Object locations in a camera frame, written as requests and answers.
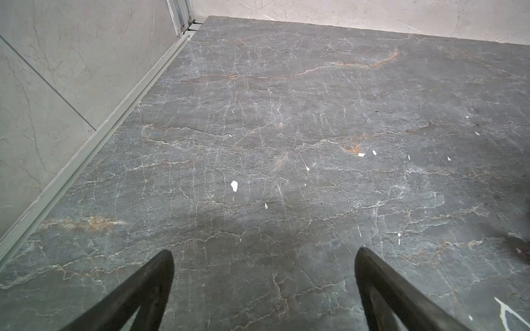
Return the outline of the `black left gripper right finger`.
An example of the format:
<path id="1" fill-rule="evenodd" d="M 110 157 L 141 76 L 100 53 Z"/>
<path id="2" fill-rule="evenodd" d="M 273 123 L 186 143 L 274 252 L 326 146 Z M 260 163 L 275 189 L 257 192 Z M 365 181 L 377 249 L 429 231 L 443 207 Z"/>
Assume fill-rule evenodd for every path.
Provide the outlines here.
<path id="1" fill-rule="evenodd" d="M 356 283 L 370 330 L 468 330 L 368 248 L 355 258 Z"/>

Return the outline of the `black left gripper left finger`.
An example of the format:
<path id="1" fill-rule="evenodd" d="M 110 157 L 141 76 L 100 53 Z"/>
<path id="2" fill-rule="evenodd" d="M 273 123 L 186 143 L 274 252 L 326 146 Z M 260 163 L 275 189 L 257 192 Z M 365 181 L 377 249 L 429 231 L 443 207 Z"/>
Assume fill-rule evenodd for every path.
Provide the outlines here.
<path id="1" fill-rule="evenodd" d="M 121 330 L 131 317 L 135 317 L 131 330 L 158 330 L 168 303 L 174 272 L 172 253 L 162 250 L 63 329 Z"/>

